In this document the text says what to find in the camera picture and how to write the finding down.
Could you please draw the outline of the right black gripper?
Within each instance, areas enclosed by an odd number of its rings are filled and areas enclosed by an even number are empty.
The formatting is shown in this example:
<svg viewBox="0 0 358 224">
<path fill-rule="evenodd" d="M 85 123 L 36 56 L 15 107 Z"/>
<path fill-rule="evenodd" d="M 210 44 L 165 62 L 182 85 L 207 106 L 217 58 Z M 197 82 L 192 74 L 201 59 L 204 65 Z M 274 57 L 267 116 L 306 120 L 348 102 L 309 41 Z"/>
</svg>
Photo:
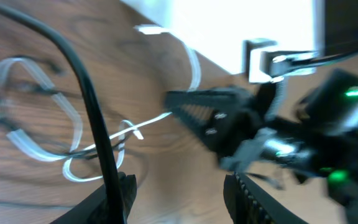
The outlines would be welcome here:
<svg viewBox="0 0 358 224">
<path fill-rule="evenodd" d="M 275 117 L 284 88 L 263 84 L 255 95 L 238 86 L 168 91 L 164 108 L 216 153 L 223 170 L 242 172 L 260 159 L 307 170 L 313 150 L 303 146 L 300 127 Z"/>
</svg>

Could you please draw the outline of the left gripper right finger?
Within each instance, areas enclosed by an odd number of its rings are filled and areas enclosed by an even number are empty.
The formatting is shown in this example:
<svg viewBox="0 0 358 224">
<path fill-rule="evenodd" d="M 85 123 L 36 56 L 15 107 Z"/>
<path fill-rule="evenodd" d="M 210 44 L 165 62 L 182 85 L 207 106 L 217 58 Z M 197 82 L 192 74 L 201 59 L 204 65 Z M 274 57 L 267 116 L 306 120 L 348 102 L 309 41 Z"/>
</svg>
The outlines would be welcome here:
<svg viewBox="0 0 358 224">
<path fill-rule="evenodd" d="M 307 224 L 248 176 L 225 176 L 224 203 L 234 224 Z"/>
</svg>

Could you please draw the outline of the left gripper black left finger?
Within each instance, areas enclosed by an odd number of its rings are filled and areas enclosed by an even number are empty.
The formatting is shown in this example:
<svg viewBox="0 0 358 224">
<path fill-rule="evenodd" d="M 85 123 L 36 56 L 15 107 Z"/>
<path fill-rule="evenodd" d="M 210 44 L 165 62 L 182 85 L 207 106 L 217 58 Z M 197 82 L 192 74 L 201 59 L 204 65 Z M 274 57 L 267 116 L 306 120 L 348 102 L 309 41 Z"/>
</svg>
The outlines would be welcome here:
<svg viewBox="0 0 358 224">
<path fill-rule="evenodd" d="M 134 174 L 126 175 L 124 172 L 119 172 L 118 177 L 127 220 L 137 196 L 137 179 Z M 51 224 L 119 223 L 117 218 L 112 216 L 112 212 L 109 211 L 110 208 L 111 205 L 106 197 L 105 186 L 102 185 L 70 211 L 51 222 Z"/>
</svg>

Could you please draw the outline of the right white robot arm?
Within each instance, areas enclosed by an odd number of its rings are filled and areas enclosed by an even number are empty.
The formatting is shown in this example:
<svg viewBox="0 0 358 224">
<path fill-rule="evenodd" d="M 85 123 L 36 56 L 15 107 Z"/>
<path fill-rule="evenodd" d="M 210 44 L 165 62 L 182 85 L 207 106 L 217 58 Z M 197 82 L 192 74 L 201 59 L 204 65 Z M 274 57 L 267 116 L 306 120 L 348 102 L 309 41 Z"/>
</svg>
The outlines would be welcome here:
<svg viewBox="0 0 358 224">
<path fill-rule="evenodd" d="M 286 81 L 255 93 L 239 86 L 169 91 L 164 106 L 227 172 L 223 197 L 234 223 L 301 223 L 254 182 L 247 168 L 267 161 L 290 169 L 299 184 L 326 181 L 348 223 L 358 223 L 358 76 L 341 69 L 297 103 L 296 121 L 278 117 Z"/>
</svg>

